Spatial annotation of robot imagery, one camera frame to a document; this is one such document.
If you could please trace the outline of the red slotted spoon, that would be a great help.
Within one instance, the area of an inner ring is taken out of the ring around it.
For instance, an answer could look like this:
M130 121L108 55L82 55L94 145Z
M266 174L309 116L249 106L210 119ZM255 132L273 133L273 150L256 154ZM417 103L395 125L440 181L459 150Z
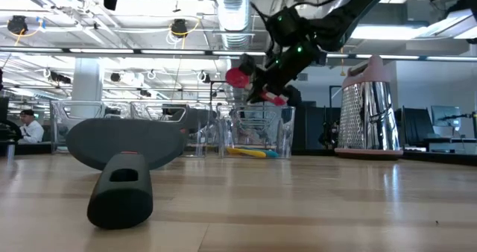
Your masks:
M267 91L263 86L260 87L253 84L251 76L246 75L239 68L229 69L225 75L225 79L232 87L248 91L247 101L250 103L268 101L276 106L283 106L288 100L284 95L275 95Z

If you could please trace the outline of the background desk monitor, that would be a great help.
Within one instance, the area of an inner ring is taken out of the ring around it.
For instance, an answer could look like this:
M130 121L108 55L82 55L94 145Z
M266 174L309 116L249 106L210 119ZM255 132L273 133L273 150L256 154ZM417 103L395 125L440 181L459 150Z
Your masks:
M432 124L435 127L461 127L461 111L455 106L431 106Z

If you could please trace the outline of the person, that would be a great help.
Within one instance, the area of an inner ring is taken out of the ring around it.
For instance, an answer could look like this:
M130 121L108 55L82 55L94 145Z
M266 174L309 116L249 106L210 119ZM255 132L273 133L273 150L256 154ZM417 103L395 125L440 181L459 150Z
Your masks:
M22 144L37 144L42 142L44 129L42 125L36 120L33 110L23 110L20 113L22 126L20 127Z

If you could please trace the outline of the black partition panel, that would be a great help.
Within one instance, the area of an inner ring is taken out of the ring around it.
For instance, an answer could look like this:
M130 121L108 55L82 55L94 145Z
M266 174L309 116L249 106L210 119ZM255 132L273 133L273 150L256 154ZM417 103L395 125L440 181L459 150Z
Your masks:
M403 107L396 110L394 115L399 137L404 144L419 144L435 132L427 109Z

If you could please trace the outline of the dark cabinet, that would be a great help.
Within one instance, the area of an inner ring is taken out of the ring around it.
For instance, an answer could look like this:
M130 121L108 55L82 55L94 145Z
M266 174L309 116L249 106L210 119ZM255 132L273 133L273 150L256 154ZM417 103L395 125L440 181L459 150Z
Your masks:
M327 125L338 121L340 114L340 107L319 107L314 101L303 101L295 110L292 153L326 150Z

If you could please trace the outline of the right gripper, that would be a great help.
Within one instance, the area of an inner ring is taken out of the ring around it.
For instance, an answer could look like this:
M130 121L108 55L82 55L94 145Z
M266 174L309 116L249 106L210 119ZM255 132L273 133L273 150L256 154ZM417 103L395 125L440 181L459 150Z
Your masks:
M325 65L326 57L326 51L310 42L299 42L281 54L275 54L263 69L256 65L253 57L244 54L237 69L245 77L253 77L247 102L251 104L287 102L290 107L301 105L301 92L292 85L286 88L285 85L295 79L307 66L313 63Z

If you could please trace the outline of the silver ventilation duct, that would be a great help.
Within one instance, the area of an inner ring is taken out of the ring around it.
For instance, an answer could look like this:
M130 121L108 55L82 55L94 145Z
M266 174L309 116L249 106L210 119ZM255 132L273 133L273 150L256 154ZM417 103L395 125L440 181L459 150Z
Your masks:
M217 15L223 48L228 51L244 51L250 46L250 0L216 0Z

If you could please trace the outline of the yellow silicone spoon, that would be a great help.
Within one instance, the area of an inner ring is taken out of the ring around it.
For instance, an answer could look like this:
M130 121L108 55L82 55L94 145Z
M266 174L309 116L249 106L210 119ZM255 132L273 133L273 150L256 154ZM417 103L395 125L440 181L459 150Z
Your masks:
M247 155L247 156L258 157L258 158L266 158L267 156L267 154L264 151L259 151L256 149L226 147L226 150L229 154L232 154L232 155Z

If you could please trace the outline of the white building column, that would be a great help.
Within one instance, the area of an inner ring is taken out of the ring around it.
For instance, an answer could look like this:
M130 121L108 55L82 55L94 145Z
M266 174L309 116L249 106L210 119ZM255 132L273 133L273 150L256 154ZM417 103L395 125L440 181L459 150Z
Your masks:
M72 81L73 101L101 101L104 69L99 59L76 58Z

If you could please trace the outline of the round black spatula black handle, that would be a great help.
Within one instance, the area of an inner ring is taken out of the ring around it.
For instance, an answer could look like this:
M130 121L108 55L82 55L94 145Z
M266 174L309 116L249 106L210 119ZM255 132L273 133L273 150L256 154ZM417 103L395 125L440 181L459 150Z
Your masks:
M86 216L101 229L146 221L154 209L150 172L183 153L185 127L147 119L85 119L66 136L69 153L100 171Z

